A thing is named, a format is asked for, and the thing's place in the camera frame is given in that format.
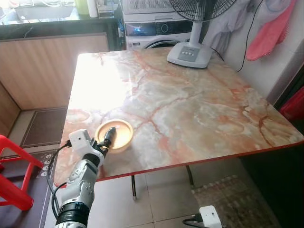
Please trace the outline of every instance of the floor rug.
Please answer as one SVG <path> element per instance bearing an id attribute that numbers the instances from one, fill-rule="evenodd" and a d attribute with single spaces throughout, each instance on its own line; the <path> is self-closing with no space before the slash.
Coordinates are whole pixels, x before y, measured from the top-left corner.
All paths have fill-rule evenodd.
<path id="1" fill-rule="evenodd" d="M 21 141 L 22 148 L 60 144 L 67 108 L 37 110 Z"/>
<path id="2" fill-rule="evenodd" d="M 233 175 L 194 189 L 200 207 L 213 205 L 227 228 L 280 228 L 260 193 Z"/>

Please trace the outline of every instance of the bottle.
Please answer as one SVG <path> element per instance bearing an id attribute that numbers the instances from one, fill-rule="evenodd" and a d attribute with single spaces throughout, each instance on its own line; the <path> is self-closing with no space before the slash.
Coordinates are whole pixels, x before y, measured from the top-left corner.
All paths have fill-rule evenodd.
<path id="1" fill-rule="evenodd" d="M 96 0 L 86 0 L 86 2 L 87 2 L 87 6 L 89 8 L 90 17 L 97 18 L 98 12 L 97 12 Z"/>
<path id="2" fill-rule="evenodd" d="M 76 9 L 81 15 L 89 15 L 89 9 L 87 7 L 86 0 L 75 0 Z"/>

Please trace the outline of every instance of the washing machine display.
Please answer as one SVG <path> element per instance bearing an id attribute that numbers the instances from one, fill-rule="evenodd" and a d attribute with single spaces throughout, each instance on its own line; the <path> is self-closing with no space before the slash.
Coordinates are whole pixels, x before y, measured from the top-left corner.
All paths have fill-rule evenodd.
<path id="1" fill-rule="evenodd" d="M 125 25 L 126 35 L 129 37 L 155 36 L 155 23 L 134 23 Z"/>
<path id="2" fill-rule="evenodd" d="M 170 35 L 191 32 L 192 22 L 183 20 L 152 23 L 127 23 L 125 29 L 128 37 Z"/>

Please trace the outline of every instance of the metal table leg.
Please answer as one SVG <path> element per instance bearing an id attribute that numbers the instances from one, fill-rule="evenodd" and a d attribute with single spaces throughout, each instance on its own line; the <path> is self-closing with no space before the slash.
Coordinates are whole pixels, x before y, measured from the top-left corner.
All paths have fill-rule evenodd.
<path id="1" fill-rule="evenodd" d="M 135 176 L 131 176 L 131 183 L 132 183 L 132 194 L 133 194 L 133 200 L 137 200 L 136 197 L 136 187 L 135 187 Z"/>
<path id="2" fill-rule="evenodd" d="M 191 169 L 188 165 L 186 165 L 186 169 L 187 169 L 187 173 L 188 173 L 188 176 L 189 176 L 189 181 L 190 181 L 191 188 L 194 188 L 194 182 L 193 182 Z"/>

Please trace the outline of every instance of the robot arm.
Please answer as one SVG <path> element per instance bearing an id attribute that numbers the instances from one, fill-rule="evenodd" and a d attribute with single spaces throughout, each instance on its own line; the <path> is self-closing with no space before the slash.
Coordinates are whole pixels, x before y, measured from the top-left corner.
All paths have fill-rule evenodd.
<path id="1" fill-rule="evenodd" d="M 67 179 L 55 228 L 87 227 L 98 167 L 104 163 L 115 133 L 116 129 L 110 128 L 101 144 L 91 140 L 87 130 L 78 130 L 69 135 L 73 151 L 82 156 L 82 160 Z"/>

